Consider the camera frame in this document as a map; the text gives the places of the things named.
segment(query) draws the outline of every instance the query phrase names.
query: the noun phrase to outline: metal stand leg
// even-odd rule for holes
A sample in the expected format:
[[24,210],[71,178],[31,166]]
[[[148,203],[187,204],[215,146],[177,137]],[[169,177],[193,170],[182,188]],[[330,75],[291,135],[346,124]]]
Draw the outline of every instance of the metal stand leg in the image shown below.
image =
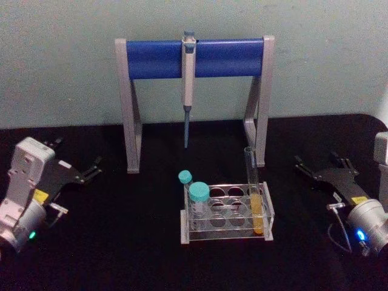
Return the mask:
[[129,79],[127,40],[116,39],[115,48],[120,84],[125,150],[127,152],[127,171],[128,173],[139,173],[142,125],[140,121],[135,85],[133,81]]
[[[261,77],[253,77],[249,98],[244,116],[244,128],[249,146],[256,149],[256,164],[264,167],[264,155],[266,152],[267,125],[269,105],[272,89],[272,68],[274,62],[275,38],[264,36],[263,63]],[[257,110],[257,126],[254,123],[254,115]]]

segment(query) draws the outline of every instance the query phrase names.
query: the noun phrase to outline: light blue wall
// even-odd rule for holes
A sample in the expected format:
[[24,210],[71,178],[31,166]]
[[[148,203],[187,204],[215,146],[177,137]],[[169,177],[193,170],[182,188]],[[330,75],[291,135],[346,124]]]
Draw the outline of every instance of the light blue wall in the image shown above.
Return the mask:
[[[202,39],[275,35],[271,116],[380,112],[386,1],[215,2],[5,0],[0,128],[120,123],[113,40],[179,39],[186,27]],[[196,84],[193,120],[242,117],[250,78]],[[182,121],[180,80],[136,86],[144,122]]]

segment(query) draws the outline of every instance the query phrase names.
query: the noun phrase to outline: test tube rack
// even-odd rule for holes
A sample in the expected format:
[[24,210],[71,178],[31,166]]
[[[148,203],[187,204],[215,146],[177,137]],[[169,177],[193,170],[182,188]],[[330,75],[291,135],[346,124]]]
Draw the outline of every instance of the test tube rack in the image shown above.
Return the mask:
[[231,238],[264,238],[272,241],[275,218],[266,182],[259,184],[262,198],[263,233],[255,233],[250,208],[248,184],[212,185],[205,213],[196,217],[189,207],[189,193],[184,188],[184,210],[181,210],[181,244],[191,241]]

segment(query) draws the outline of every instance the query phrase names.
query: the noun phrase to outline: black table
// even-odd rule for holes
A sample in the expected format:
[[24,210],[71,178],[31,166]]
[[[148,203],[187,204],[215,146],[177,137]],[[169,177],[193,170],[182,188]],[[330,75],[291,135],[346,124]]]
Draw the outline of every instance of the black table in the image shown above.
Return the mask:
[[318,170],[330,166],[327,157],[336,150],[351,159],[361,173],[358,184],[377,198],[373,142],[384,130],[367,115],[270,119],[266,168],[259,174],[275,208],[275,240],[188,246],[180,245],[183,195],[177,175],[189,169],[195,181],[208,184],[246,182],[241,121],[192,122],[187,150],[182,124],[145,125],[138,175],[125,172],[118,125],[1,130],[0,198],[14,146],[26,136],[63,136],[58,158],[83,170],[101,155],[104,173],[85,187],[62,191],[57,202],[69,214],[0,267],[0,289],[387,290],[388,262],[363,258],[356,244],[349,255],[330,242],[326,231],[335,217],[325,206],[334,201],[311,189],[294,171],[293,159],[300,155]]

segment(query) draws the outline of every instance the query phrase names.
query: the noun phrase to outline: yellow liquid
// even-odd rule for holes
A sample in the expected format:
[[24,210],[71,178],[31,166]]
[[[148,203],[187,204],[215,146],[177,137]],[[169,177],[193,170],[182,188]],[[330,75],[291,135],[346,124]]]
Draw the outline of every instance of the yellow liquid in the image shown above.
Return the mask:
[[250,208],[252,209],[253,231],[258,235],[262,235],[264,233],[263,209],[261,208],[261,203],[261,195],[256,192],[250,194]]

